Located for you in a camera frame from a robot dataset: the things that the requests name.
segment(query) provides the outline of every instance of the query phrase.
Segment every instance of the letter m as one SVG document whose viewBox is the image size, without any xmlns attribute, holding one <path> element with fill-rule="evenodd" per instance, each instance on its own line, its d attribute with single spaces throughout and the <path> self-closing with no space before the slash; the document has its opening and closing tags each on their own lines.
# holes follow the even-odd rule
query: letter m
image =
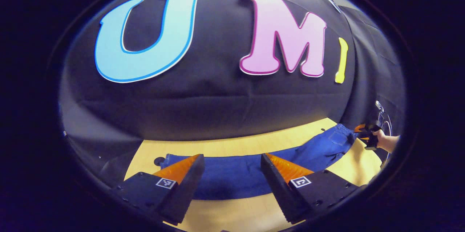
<svg viewBox="0 0 465 232">
<path fill-rule="evenodd" d="M 286 70 L 297 68 L 307 46 L 309 50 L 301 63 L 300 72 L 308 77 L 324 73 L 324 30 L 327 25 L 317 15 L 307 12 L 300 26 L 283 0 L 252 0 L 255 9 L 254 40 L 250 54 L 241 58 L 240 69 L 250 75 L 269 75 L 279 70 L 274 53 L 279 38 Z"/>
</svg>

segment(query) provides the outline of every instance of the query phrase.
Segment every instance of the table surface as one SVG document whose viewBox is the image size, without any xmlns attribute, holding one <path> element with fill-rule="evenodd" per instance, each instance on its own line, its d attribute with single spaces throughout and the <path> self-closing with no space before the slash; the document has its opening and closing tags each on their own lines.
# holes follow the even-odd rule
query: table surface
<svg viewBox="0 0 465 232">
<path fill-rule="evenodd" d="M 303 145 L 312 137 L 336 123 L 329 118 L 271 133 L 211 141 L 143 141 L 126 172 L 125 179 L 143 171 L 160 170 L 153 164 L 166 154 L 192 156 L 244 156 L 279 151 Z M 327 170 L 361 186 L 367 184 L 380 170 L 381 160 L 364 149 L 357 139 L 351 149 Z M 184 221 L 176 226 L 188 232 L 275 232 L 292 227 L 286 221 L 273 194 L 232 200 L 192 200 Z"/>
</svg>

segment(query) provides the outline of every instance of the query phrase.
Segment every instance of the black fabric backdrop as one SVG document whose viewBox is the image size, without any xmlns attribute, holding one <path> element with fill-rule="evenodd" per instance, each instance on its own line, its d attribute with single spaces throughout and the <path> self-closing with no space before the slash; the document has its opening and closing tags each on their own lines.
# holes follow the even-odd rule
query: black fabric backdrop
<svg viewBox="0 0 465 232">
<path fill-rule="evenodd" d="M 359 11 L 343 7 L 340 14 L 327 0 L 284 0 L 297 23 L 306 12 L 327 22 L 325 73 L 309 78 L 281 67 L 273 75 L 251 76 L 239 70 L 239 60 L 251 48 L 252 2 L 198 0 L 193 41 L 184 58 L 159 76 L 119 84 L 98 74 L 94 47 L 101 18 L 126 1 L 102 3 L 102 10 L 83 25 L 64 57 L 60 88 L 68 140 L 83 164 L 109 186 L 123 179 L 143 139 L 248 136 L 326 117 L 354 128 L 376 99 L 390 114 L 394 130 L 400 129 L 405 95 L 398 57 Z M 156 41 L 165 2 L 145 0 L 134 8 L 125 30 L 128 50 Z M 349 45 L 342 85 L 334 82 L 338 37 Z M 276 53 L 282 63 L 278 46 Z"/>
</svg>

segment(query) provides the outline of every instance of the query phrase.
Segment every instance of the light blue letter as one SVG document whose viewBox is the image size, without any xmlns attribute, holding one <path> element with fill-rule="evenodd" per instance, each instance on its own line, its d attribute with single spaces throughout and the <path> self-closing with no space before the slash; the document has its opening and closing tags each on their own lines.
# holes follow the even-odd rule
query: light blue letter
<svg viewBox="0 0 465 232">
<path fill-rule="evenodd" d="M 166 0 L 158 40 L 145 50 L 126 50 L 126 21 L 132 8 L 142 1 L 125 2 L 100 21 L 95 65 L 107 80 L 128 83 L 155 77 L 178 63 L 191 45 L 197 0 Z"/>
</svg>

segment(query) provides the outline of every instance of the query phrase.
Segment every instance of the blue jeans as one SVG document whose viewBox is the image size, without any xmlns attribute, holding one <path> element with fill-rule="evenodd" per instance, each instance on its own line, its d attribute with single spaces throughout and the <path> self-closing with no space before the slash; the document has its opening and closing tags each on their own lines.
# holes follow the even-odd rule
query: blue jeans
<svg viewBox="0 0 465 232">
<path fill-rule="evenodd" d="M 352 146 L 356 134 L 338 124 L 304 145 L 271 152 L 312 171 L 320 171 L 339 160 Z M 260 170 L 261 155 L 205 157 L 205 171 L 194 199 L 242 199 L 271 193 Z M 161 168 L 187 156 L 167 154 Z"/>
</svg>

